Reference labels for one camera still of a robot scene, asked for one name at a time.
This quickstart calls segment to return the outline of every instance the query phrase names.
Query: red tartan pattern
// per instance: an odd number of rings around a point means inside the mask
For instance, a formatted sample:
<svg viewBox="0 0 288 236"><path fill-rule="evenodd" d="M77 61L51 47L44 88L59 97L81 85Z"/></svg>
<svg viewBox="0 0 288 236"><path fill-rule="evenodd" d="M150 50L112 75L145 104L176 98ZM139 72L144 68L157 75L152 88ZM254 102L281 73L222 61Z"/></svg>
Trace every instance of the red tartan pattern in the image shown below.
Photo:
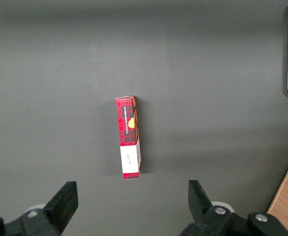
<svg viewBox="0 0 288 236"><path fill-rule="evenodd" d="M139 173L124 173L123 174L124 179L131 179L131 178L139 178Z"/></svg>
<svg viewBox="0 0 288 236"><path fill-rule="evenodd" d="M138 140L138 119L136 112L136 96L116 98L117 120L120 146L136 145ZM128 122L134 117L135 127L130 128Z"/></svg>

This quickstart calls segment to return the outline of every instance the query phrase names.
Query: gray background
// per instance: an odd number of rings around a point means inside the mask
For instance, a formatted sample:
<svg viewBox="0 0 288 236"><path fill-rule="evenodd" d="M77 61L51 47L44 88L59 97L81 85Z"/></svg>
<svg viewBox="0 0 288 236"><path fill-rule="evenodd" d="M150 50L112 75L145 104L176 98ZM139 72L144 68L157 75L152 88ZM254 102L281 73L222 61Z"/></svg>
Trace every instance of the gray background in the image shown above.
<svg viewBox="0 0 288 236"><path fill-rule="evenodd" d="M189 179L237 213L288 168L288 0L0 1L0 216L76 180L73 235L178 235ZM139 102L123 180L115 98Z"/></svg>

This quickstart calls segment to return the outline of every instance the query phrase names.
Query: white label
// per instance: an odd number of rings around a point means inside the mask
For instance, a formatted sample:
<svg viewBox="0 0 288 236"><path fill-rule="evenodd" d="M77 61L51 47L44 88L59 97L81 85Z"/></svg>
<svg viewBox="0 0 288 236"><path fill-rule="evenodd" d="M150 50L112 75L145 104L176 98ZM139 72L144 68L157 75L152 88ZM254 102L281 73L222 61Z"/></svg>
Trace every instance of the white label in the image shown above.
<svg viewBox="0 0 288 236"><path fill-rule="evenodd" d="M141 163L140 143L133 146L120 146L123 173L139 172Z"/></svg>
<svg viewBox="0 0 288 236"><path fill-rule="evenodd" d="M140 140L136 143L136 152L138 155L138 167L140 168L141 165L141 150L140 150Z"/></svg>

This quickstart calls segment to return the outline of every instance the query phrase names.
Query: box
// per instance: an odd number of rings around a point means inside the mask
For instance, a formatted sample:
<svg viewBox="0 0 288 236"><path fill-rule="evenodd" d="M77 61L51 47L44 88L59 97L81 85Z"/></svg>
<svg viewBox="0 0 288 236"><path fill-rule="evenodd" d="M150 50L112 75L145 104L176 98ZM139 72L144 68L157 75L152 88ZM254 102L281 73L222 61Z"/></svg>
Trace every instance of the box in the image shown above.
<svg viewBox="0 0 288 236"><path fill-rule="evenodd" d="M141 166L136 96L115 99L124 179L139 178Z"/></svg>

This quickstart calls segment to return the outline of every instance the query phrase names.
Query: screw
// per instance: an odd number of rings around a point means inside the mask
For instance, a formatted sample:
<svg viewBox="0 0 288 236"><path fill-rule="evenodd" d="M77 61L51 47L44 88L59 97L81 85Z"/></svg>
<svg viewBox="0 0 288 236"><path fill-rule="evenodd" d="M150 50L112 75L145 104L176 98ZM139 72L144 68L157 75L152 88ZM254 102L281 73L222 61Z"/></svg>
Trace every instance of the screw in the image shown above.
<svg viewBox="0 0 288 236"><path fill-rule="evenodd" d="M37 213L36 211L32 210L32 211L27 215L27 217L28 217L28 218L33 218L33 217L35 217L37 214L38 214L38 213Z"/></svg>
<svg viewBox="0 0 288 236"><path fill-rule="evenodd" d="M268 221L267 217L265 215L262 215L262 214L257 214L256 219L260 222L267 222Z"/></svg>
<svg viewBox="0 0 288 236"><path fill-rule="evenodd" d="M226 213L226 210L221 208L221 207L218 207L218 208L215 209L215 212L217 214L224 215Z"/></svg>

